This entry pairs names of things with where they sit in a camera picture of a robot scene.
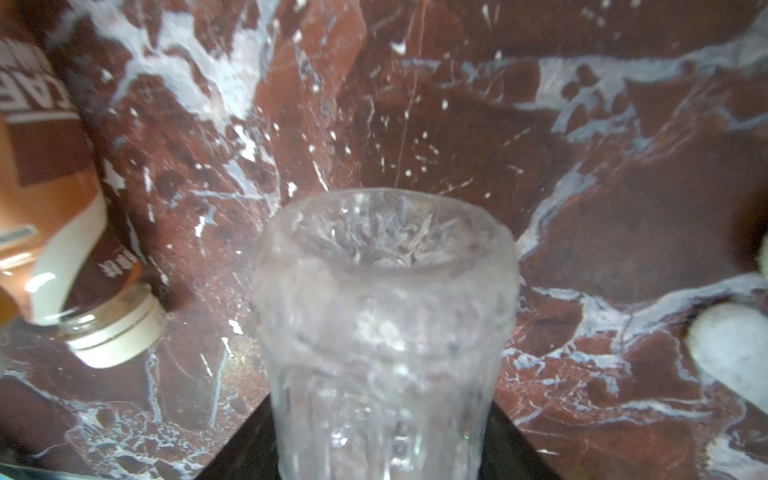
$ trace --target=bottle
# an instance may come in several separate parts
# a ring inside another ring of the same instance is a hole
[[[67,90],[0,2],[0,287],[32,324],[57,326],[85,364],[125,362],[167,324],[142,265],[107,221]]]

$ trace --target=marble wall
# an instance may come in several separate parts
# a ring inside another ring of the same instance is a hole
[[[496,399],[563,478],[768,478],[768,419],[680,341],[703,306],[766,305],[767,3],[23,2],[171,324],[107,371],[14,326],[0,431],[51,468],[194,476],[267,393],[263,222],[386,185],[518,238]]]

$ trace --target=bottle cap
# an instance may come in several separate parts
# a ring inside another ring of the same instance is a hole
[[[157,298],[148,293],[139,305],[105,328],[67,340],[69,349],[95,369],[119,365],[159,339],[168,319]]]

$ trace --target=glass jar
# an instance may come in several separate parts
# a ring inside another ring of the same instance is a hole
[[[518,267],[479,207],[324,193],[257,244],[254,304],[285,480],[476,478]]]

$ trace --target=bottle label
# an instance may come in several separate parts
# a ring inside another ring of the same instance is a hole
[[[31,36],[0,20],[0,286],[27,321],[80,316],[137,281],[107,222],[91,149]]]

